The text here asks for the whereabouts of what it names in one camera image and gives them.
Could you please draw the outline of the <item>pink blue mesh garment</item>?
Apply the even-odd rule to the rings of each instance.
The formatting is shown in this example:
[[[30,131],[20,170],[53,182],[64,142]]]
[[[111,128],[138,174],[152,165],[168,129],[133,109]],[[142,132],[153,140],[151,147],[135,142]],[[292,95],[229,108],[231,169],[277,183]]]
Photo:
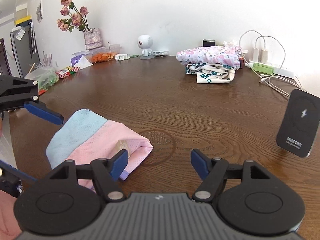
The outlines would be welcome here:
[[[52,137],[46,148],[51,168],[73,159],[77,165],[99,158],[111,159],[127,150],[127,166],[119,176],[125,180],[151,153],[149,139],[120,122],[108,120],[89,109],[76,111]]]

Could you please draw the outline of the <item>clear plastic bag with greens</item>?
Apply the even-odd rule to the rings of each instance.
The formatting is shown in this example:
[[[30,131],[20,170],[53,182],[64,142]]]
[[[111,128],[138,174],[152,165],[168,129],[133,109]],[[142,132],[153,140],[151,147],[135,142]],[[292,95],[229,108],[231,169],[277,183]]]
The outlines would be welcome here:
[[[25,79],[37,81],[39,90],[48,90],[57,83],[59,76],[54,67],[43,66],[27,74]]]

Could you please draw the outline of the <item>red checkered snack pack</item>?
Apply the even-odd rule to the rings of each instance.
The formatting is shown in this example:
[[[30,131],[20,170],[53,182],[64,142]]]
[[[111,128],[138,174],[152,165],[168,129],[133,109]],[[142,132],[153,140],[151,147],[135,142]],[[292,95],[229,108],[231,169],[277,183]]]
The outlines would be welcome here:
[[[75,67],[69,66],[69,67],[63,68],[62,70],[58,70],[56,73],[60,79],[64,79],[65,77],[75,74],[79,70],[80,70],[79,66],[75,66]]]

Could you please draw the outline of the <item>grey refrigerator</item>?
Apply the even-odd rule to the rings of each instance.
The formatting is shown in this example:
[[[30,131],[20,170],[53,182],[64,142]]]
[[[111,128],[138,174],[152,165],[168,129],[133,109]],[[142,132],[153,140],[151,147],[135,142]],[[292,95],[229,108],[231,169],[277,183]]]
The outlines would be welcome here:
[[[10,37],[19,76],[25,77],[33,64],[40,63],[37,49],[31,42],[30,26],[11,31]]]

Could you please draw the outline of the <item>purple tissue pack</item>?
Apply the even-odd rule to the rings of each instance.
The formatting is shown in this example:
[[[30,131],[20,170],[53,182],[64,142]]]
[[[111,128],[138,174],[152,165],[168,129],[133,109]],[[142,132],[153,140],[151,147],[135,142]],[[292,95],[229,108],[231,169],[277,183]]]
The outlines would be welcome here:
[[[79,67],[80,69],[84,69],[92,65],[93,64],[88,61],[85,51],[79,51],[72,54],[72,57],[71,57],[72,67]]]

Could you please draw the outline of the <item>clear box of orange fruit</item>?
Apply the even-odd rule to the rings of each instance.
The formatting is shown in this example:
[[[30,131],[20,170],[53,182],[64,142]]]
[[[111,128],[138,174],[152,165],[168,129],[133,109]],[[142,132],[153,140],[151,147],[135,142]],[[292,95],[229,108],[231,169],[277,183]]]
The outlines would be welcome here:
[[[108,44],[106,47],[95,48],[86,53],[86,59],[92,64],[114,60],[120,53],[119,44]]]

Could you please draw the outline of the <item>folded cream teal-flower cloth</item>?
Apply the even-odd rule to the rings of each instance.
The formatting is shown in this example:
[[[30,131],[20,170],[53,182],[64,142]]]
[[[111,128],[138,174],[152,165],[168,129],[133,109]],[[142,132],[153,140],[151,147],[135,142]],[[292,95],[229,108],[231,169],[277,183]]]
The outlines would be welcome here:
[[[196,82],[200,84],[230,83],[235,77],[234,68],[209,63],[190,63],[185,67],[185,73],[196,75]]]

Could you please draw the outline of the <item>pink rose bouquet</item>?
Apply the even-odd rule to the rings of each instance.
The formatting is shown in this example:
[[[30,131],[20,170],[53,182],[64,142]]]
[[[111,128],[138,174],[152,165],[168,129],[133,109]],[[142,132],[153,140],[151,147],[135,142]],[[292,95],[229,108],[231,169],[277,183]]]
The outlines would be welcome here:
[[[82,6],[78,9],[73,0],[61,0],[62,8],[60,14],[64,18],[57,20],[57,27],[61,31],[69,31],[70,33],[74,29],[78,29],[81,32],[90,31],[87,22],[88,9]]]

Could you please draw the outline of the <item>green sponge pack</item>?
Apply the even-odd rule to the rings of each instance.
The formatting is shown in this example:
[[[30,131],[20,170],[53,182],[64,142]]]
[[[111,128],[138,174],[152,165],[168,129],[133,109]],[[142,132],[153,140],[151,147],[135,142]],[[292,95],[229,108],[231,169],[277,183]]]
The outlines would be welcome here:
[[[273,75],[274,74],[274,68],[270,67],[268,65],[262,64],[262,63],[253,63],[253,70],[256,72],[266,74],[266,75]]]

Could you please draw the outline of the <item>folded pink floral cloth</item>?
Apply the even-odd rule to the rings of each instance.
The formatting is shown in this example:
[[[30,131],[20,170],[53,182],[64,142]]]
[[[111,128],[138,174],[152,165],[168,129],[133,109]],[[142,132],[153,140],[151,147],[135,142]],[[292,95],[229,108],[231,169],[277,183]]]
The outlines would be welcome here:
[[[177,61],[185,67],[190,63],[221,64],[234,68],[240,68],[240,48],[235,45],[197,47],[179,51]]]

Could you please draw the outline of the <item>white digital clock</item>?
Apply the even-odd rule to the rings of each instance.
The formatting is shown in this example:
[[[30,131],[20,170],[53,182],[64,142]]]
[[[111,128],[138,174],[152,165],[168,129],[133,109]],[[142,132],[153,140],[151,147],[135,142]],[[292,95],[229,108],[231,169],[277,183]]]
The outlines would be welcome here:
[[[159,57],[164,57],[164,56],[169,56],[170,53],[166,50],[153,50],[152,51],[153,56],[159,56]]]

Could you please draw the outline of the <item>small black box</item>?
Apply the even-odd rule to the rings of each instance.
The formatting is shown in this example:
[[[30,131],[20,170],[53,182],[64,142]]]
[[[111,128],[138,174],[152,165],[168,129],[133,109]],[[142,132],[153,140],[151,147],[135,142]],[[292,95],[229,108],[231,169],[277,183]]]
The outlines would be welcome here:
[[[215,40],[210,40],[210,39],[204,39],[202,41],[202,46],[203,47],[215,47],[216,46],[216,41]]]

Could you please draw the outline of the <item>white usb charger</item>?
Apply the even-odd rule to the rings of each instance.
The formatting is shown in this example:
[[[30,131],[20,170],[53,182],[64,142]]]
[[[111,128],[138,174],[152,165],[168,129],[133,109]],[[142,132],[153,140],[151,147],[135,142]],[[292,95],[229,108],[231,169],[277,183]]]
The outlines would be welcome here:
[[[254,62],[259,61],[259,48],[254,47],[252,49],[252,61],[254,61]]]
[[[266,49],[261,50],[260,62],[267,64],[268,61],[268,51]]]

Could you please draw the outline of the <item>white usb charger right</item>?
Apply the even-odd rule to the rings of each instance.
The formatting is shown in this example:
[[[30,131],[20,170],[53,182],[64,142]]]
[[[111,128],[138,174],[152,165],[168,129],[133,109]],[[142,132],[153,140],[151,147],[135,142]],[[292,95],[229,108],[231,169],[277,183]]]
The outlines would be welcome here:
[[[261,50],[260,62],[267,64],[268,61],[268,51],[266,49]]]

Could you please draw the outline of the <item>black wireless charger stand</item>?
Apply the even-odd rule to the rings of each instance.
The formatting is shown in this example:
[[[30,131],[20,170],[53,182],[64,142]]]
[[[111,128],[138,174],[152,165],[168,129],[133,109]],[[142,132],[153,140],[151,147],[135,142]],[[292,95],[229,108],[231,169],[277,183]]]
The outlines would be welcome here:
[[[277,145],[300,158],[306,158],[311,153],[318,128],[319,98],[294,89],[276,136]]]

